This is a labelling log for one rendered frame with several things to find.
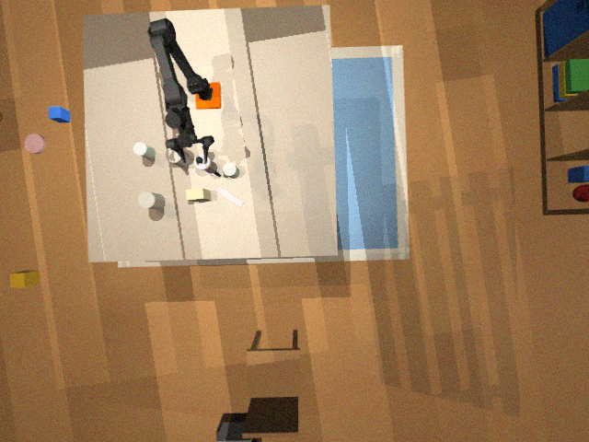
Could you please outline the glass french press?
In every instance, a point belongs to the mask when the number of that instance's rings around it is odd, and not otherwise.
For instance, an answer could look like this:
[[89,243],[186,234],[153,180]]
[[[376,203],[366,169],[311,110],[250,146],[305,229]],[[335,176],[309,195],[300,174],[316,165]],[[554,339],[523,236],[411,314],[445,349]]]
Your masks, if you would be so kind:
[[213,175],[216,175],[218,177],[221,176],[218,173],[218,171],[220,169],[219,164],[216,161],[211,160],[208,157],[207,157],[207,161],[205,161],[203,154],[199,154],[194,158],[194,165],[196,168],[205,171],[205,173],[210,176],[213,176]]

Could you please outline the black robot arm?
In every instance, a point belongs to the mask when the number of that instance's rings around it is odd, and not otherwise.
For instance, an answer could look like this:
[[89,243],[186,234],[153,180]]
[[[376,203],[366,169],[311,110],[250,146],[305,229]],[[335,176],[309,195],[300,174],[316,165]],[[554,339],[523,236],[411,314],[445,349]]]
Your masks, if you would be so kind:
[[[171,56],[185,75],[190,94],[197,94],[199,99],[210,100],[213,89],[210,88],[206,78],[201,78],[192,69],[177,43],[176,31],[169,19],[162,18],[152,21],[149,26],[147,34],[150,37],[150,44],[155,50],[156,59],[165,82],[163,91],[167,112],[166,123],[170,128],[176,129],[184,124],[192,123],[192,120],[190,108],[187,106],[187,93],[177,79]],[[177,141],[181,148],[192,147],[192,144],[197,142],[197,137],[191,129],[188,129],[188,132],[179,130]]]

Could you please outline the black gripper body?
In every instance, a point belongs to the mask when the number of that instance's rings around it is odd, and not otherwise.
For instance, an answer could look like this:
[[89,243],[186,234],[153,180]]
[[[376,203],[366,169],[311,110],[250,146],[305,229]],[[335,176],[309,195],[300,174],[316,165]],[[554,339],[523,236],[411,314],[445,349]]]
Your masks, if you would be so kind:
[[[188,132],[188,129],[191,129],[191,131],[195,134],[194,124],[192,124],[192,123],[184,124],[178,128],[178,130],[182,130],[182,132]],[[197,142],[194,144],[202,143],[202,145],[211,145],[213,142],[214,142],[214,137],[212,135],[205,135],[202,138],[198,138]],[[177,148],[179,146],[177,138],[169,138],[165,142],[165,146],[166,146],[166,148]]]

